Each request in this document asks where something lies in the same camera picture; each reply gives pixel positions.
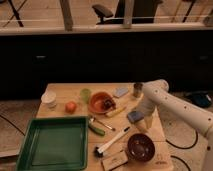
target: table surface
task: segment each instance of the table surface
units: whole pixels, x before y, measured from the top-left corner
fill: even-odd
[[[121,150],[126,150],[126,145],[129,137],[135,133],[139,133],[139,130],[135,125],[130,124],[127,119],[127,113],[130,112],[134,107],[137,106],[138,102],[142,98],[135,98],[132,95],[133,83],[53,83],[48,84],[46,90],[52,90],[56,93],[56,107],[50,109],[45,104],[41,103],[37,118],[47,118],[47,117],[72,117],[72,116],[85,116],[91,114],[88,110],[87,105],[80,98],[80,91],[84,88],[91,90],[92,94],[100,91],[107,92],[110,95],[113,95],[113,92],[118,87],[127,87],[129,92],[121,98],[114,98],[116,102],[116,107],[124,107],[126,109],[115,115],[112,118],[108,118],[103,114],[93,114],[98,119],[104,123],[111,125],[116,128],[116,131],[113,132],[99,123],[94,122],[93,125],[103,129],[106,134],[104,137],[100,137],[89,130],[88,133],[88,163],[87,171],[101,171],[103,167],[101,165],[101,160],[104,158],[96,158],[93,154],[93,150],[96,145],[103,144],[111,140],[119,131],[130,126],[128,134],[118,140],[107,150],[107,156],[113,155]],[[65,111],[65,104],[69,101],[75,101],[77,103],[77,109],[73,114],[69,114]],[[146,128],[144,121],[137,123],[141,128]],[[129,170],[159,170],[167,171],[173,170],[173,164],[171,161],[170,153],[168,150],[167,143],[165,141],[165,135],[161,125],[160,118],[158,116],[157,110],[153,113],[153,122],[152,127],[143,132],[148,135],[155,144],[155,156],[152,160],[146,163],[141,163],[133,160],[129,157],[129,162],[119,168],[117,171],[129,171]]]

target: tomato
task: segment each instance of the tomato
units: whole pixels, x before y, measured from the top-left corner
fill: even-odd
[[[65,109],[69,113],[75,112],[76,108],[77,108],[77,104],[74,101],[70,101],[65,105]]]

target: cucumber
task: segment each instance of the cucumber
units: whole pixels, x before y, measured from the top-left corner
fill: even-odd
[[[104,130],[93,126],[91,123],[89,123],[89,128],[90,128],[91,131],[93,131],[94,133],[96,133],[96,134],[98,134],[100,136],[104,136],[105,135],[105,131]]]

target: white cup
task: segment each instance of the white cup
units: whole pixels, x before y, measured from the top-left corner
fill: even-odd
[[[41,96],[42,103],[46,104],[47,107],[53,108],[56,106],[56,93],[54,91],[47,90]]]

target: green tray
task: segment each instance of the green tray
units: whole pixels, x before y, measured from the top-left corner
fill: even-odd
[[[70,171],[87,166],[88,118],[33,119],[22,144],[17,171]]]

